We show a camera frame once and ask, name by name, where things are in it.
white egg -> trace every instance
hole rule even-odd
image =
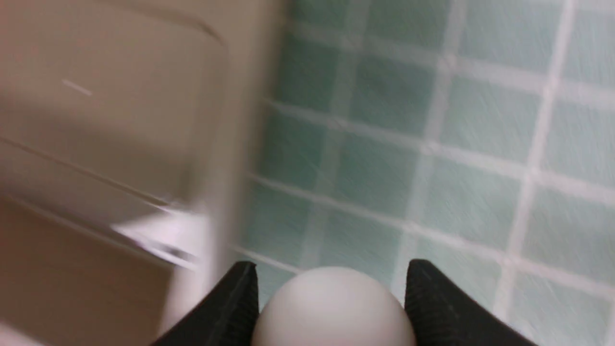
[[[256,322],[252,346],[415,346],[410,320],[379,282],[352,269],[304,272]]]

white grout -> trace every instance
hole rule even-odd
[[[434,170],[434,151],[433,147],[440,139],[442,124],[448,111],[448,98],[451,83],[453,81],[454,68],[456,64],[455,55],[461,43],[463,27],[466,22],[467,0],[454,0],[448,13],[446,32],[442,43],[442,53],[430,56],[425,52],[415,49],[415,51],[401,51],[401,54],[408,53],[408,57],[419,61],[424,65],[436,62],[436,77],[432,92],[432,99],[427,111],[427,123],[421,146],[422,155],[419,157],[414,175],[409,181],[410,197],[408,199],[405,221],[407,225],[419,221],[422,218],[425,199],[429,193],[429,180]],[[392,50],[381,50],[381,52],[391,52]],[[403,300],[406,287],[406,270],[408,261],[416,252],[416,242],[408,232],[402,233],[402,239],[397,250],[397,259],[393,271],[391,291],[400,301]]]
[[[509,235],[508,247],[506,249],[507,258],[513,258],[519,255],[523,247],[523,241],[527,233],[528,220],[531,213],[531,206],[534,201],[536,185],[534,180],[538,174],[544,149],[546,146],[549,127],[553,116],[553,108],[555,104],[555,96],[560,83],[560,75],[566,61],[566,53],[568,51],[568,43],[572,35],[574,26],[574,15],[576,11],[576,0],[565,0],[561,10],[560,24],[557,30],[557,36],[553,47],[553,56],[549,65],[549,77],[544,88],[542,103],[536,120],[536,128],[534,129],[534,137],[528,157],[528,170],[523,179],[523,185],[515,211],[515,217]],[[494,314],[500,319],[506,321],[510,304],[512,301],[512,293],[514,289],[515,278],[517,275],[515,261],[505,261],[502,266],[502,275],[500,277],[498,288],[496,289],[495,304],[493,307]]]
[[[272,258],[269,258],[267,256],[263,256],[261,254],[257,254],[254,251],[250,251],[250,250],[244,249],[244,248],[242,248],[240,246],[233,246],[232,249],[235,252],[239,253],[239,254],[246,255],[246,256],[248,256],[248,257],[250,257],[252,259],[255,259],[255,260],[260,261],[262,263],[268,264],[268,265],[270,265],[272,267],[276,267],[278,269],[282,269],[282,270],[285,270],[287,272],[291,272],[291,273],[295,273],[295,274],[301,273],[301,269],[299,269],[299,268],[293,267],[292,265],[284,264],[282,262],[276,261],[276,260],[274,260]]]
[[[345,32],[338,35],[338,46],[347,49],[361,49],[362,35],[367,25],[371,0],[351,0],[346,13]],[[350,116],[352,93],[355,86],[356,70],[360,55],[340,54],[331,97],[331,118],[340,125],[331,127],[325,136],[319,174],[314,187],[318,195],[329,195],[333,189],[339,166],[339,156],[344,142],[344,132],[340,131]],[[320,249],[324,242],[328,211],[322,205],[312,206],[307,221],[306,236],[303,243],[300,267],[311,268],[318,263]]]
[[[594,297],[608,300],[615,297],[615,288],[607,284],[518,257],[514,258],[513,261],[521,272],[551,280],[564,287],[573,288]]]
[[[558,97],[598,110],[615,111],[615,91],[583,82],[562,81]]]
[[[523,180],[526,176],[525,167],[515,161],[497,158],[475,151],[462,148],[451,147],[443,144],[427,144],[424,140],[394,132],[380,129],[367,124],[360,124],[350,121],[333,121],[323,113],[307,110],[301,107],[288,106],[281,103],[272,102],[271,105],[282,112],[285,116],[300,119],[307,123],[320,124],[328,127],[340,128],[341,131],[350,132],[363,137],[368,137],[380,142],[391,143],[404,148],[429,152],[435,157],[446,158],[450,161],[465,164],[466,166],[476,167],[485,171],[493,172],[515,180]],[[544,171],[533,170],[533,182],[542,187],[551,188],[566,195],[580,197],[589,201],[615,207],[615,189],[585,182],[572,177]]]
[[[521,180],[525,173],[525,168],[520,163],[465,149],[439,145],[435,148],[435,154],[450,161],[481,168],[517,180]]]
[[[438,53],[436,52],[376,36],[367,36],[365,38],[363,51],[366,54],[428,68],[436,68],[438,62]]]
[[[547,78],[542,74],[463,57],[457,58],[455,73],[465,78],[537,95],[542,94],[547,82]]]
[[[299,188],[286,185],[284,183],[275,182],[254,175],[251,176],[251,178],[256,183],[261,184],[265,187],[269,187],[274,190],[281,191],[292,196],[296,196],[298,198],[306,199],[308,201],[312,201],[313,203],[323,204],[324,206],[332,209],[344,211],[359,217],[364,217],[368,220],[382,223],[383,225],[396,227],[402,229],[405,233],[431,239],[436,243],[444,244],[461,252],[476,255],[485,260],[492,260],[493,262],[499,264],[503,264],[504,262],[512,262],[516,269],[520,272],[545,278],[556,282],[562,286],[577,289],[578,291],[585,292],[595,297],[608,300],[615,299],[615,287],[605,283],[596,282],[594,280],[591,280],[590,278],[586,278],[575,273],[570,273],[566,270],[561,270],[558,268],[550,267],[548,265],[539,264],[528,259],[523,259],[518,255],[509,257],[504,251],[492,249],[488,246],[469,241],[460,236],[455,236],[439,230],[423,227],[414,222],[408,223],[406,220],[395,219],[375,212],[371,212],[363,207],[335,201],[334,199],[325,196],[318,196],[312,192],[304,191]]]
[[[615,207],[615,190],[612,188],[595,185],[548,171],[541,171],[536,176],[536,183],[566,195]]]
[[[437,243],[447,245],[453,249],[468,252],[476,255],[477,257],[492,260],[493,262],[497,262],[499,264],[501,264],[504,260],[504,253],[500,250],[495,250],[490,247],[474,243],[460,236],[453,236],[442,231],[423,227],[414,222],[407,225],[405,230],[409,233],[423,236]]]
[[[561,0],[534,0],[534,1],[561,1]],[[586,7],[612,11],[615,15],[615,4],[591,5]],[[290,26],[295,35],[310,41],[321,43],[325,46],[340,48],[349,52],[362,52],[391,60],[411,63],[426,68],[436,69],[443,59],[454,62],[452,69],[456,76],[469,78],[476,81],[488,82],[510,89],[542,95],[547,87],[549,77],[543,74],[521,70],[511,66],[498,65],[484,60],[476,60],[454,56],[442,55],[422,47],[390,41],[376,36],[367,36],[361,42],[356,34],[343,33],[339,30],[322,28],[302,22],[293,22]],[[600,86],[594,86],[584,82],[561,81],[557,91],[557,98],[584,105],[591,108],[615,111],[615,92]]]

green tile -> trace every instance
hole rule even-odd
[[[431,101],[432,70],[376,57],[357,68],[351,118],[378,127],[422,135]]]
[[[481,259],[427,238],[416,240],[416,250],[412,258],[430,260],[465,293],[491,310],[501,274],[500,266],[496,262]]]
[[[519,182],[438,159],[423,224],[498,249],[505,249],[517,207]]]
[[[610,303],[531,275],[520,275],[510,323],[541,346],[602,346]]]
[[[580,10],[568,46],[564,76],[615,87],[615,19],[610,14]]]
[[[272,114],[264,136],[259,173],[305,190],[314,187],[326,128]]]
[[[401,231],[344,212],[331,212],[320,250],[320,266],[349,267],[388,287]]]
[[[285,264],[298,265],[311,204],[256,185],[243,247]]]
[[[292,35],[282,49],[277,99],[316,111],[330,109],[338,51]]]
[[[561,4],[531,0],[469,0],[460,54],[546,72]]]
[[[439,49],[450,0],[377,0],[370,7],[367,34]]]
[[[456,78],[440,141],[525,162],[540,101],[537,95]]]
[[[292,17],[310,24],[344,28],[349,0],[295,0]]]
[[[615,284],[615,209],[550,190],[533,203],[525,257]]]
[[[415,152],[347,135],[341,148],[333,197],[383,214],[404,217]]]
[[[553,120],[543,168],[615,187],[615,112],[560,102]]]

